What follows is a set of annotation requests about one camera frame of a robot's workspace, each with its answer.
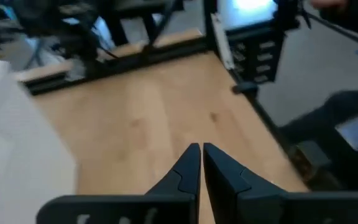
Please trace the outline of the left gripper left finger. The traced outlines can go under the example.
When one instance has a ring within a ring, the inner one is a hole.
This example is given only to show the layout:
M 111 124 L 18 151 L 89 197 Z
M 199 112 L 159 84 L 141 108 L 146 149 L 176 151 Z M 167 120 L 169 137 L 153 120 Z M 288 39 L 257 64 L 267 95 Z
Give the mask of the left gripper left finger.
M 191 143 L 143 195 L 64 195 L 43 205 L 36 224 L 199 224 L 201 150 Z

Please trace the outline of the bright white screen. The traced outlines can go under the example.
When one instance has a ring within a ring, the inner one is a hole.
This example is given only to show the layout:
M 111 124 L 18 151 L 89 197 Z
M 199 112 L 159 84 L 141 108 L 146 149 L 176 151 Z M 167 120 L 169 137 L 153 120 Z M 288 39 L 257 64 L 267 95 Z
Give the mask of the bright white screen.
M 228 29 L 269 21 L 276 9 L 273 0 L 218 0 L 218 12 Z

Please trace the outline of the black table edge clamp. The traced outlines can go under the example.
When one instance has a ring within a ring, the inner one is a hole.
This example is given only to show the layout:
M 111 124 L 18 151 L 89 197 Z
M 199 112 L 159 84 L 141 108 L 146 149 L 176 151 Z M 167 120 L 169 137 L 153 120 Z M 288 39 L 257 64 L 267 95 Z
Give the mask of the black table edge clamp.
M 232 87 L 234 94 L 257 94 L 259 87 L 254 82 L 240 82 Z

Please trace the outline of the black metal table frame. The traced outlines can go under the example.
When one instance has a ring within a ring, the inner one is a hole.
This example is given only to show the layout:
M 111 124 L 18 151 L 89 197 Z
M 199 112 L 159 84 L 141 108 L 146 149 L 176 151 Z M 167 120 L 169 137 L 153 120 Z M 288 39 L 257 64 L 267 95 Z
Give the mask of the black metal table frame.
M 273 13 L 273 18 L 266 22 L 260 22 L 246 27 L 235 29 L 244 29 L 248 27 L 271 27 L 275 30 L 280 30 L 284 34 L 290 29 L 296 29 L 299 22 L 296 19 L 301 1 L 299 0 L 273 0 L 277 5 L 277 9 Z M 146 45 L 140 52 L 129 55 L 124 55 L 113 61 L 105 61 L 99 63 L 94 61 L 95 68 L 92 72 L 86 72 L 83 77 L 74 78 L 70 80 L 66 69 L 58 69 L 56 72 L 47 69 L 43 72 L 41 68 L 35 69 L 37 76 L 29 78 L 26 74 L 20 76 L 20 81 L 30 90 L 33 95 L 48 93 L 59 90 L 69 86 L 75 86 L 93 80 L 118 75 L 124 72 L 135 70 L 137 68 L 145 68 L 169 60 L 184 58 L 198 53 L 213 53 L 220 59 L 218 46 L 216 44 L 215 34 L 212 25 L 211 14 L 218 12 L 217 0 L 203 0 L 204 4 L 204 23 L 206 26 L 206 33 L 200 37 L 192 37 L 170 44 L 164 44 L 161 47 L 153 47 Z M 227 70 L 234 80 L 235 84 L 240 82 L 253 82 L 241 78 L 234 69 Z M 257 102 L 257 94 L 239 94 L 244 95 L 256 110 L 261 120 L 264 122 L 270 133 L 278 141 L 279 144 L 284 144 L 282 135 L 279 133 L 277 126 L 273 123 L 270 116 Z

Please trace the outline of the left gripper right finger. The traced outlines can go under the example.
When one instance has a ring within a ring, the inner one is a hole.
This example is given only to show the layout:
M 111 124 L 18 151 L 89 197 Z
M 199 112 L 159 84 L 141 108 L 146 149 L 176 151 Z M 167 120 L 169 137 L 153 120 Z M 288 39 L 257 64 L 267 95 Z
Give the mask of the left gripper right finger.
M 358 224 L 358 192 L 287 192 L 209 142 L 203 164 L 216 224 Z

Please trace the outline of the white label strip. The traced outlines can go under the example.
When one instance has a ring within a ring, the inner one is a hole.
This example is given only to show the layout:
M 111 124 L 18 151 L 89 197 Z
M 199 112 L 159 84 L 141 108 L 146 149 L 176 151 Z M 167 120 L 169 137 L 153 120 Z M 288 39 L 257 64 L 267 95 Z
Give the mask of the white label strip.
M 226 70 L 233 70 L 235 67 L 234 61 L 230 51 L 229 42 L 227 40 L 227 35 L 222 24 L 221 16 L 218 12 L 215 12 L 211 14 L 211 19 L 220 59 Z

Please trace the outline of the white perforated plastic basket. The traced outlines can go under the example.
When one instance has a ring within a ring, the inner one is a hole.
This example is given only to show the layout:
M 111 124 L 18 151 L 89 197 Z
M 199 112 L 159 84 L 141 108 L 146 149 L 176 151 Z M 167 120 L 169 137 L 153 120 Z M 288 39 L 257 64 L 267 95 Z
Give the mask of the white perforated plastic basket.
M 39 208 L 76 189 L 76 162 L 0 60 L 0 224 L 35 224 Z

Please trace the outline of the person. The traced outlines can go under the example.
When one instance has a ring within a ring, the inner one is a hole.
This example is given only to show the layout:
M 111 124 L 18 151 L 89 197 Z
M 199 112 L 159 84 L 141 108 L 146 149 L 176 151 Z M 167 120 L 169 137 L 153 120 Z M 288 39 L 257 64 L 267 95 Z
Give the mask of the person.
M 358 33 L 358 0 L 310 0 L 320 16 L 335 25 Z M 290 143 L 315 139 L 335 125 L 358 114 L 358 90 L 340 91 L 331 95 L 319 108 L 291 120 L 280 127 Z M 347 169 L 350 186 L 358 188 L 358 165 Z

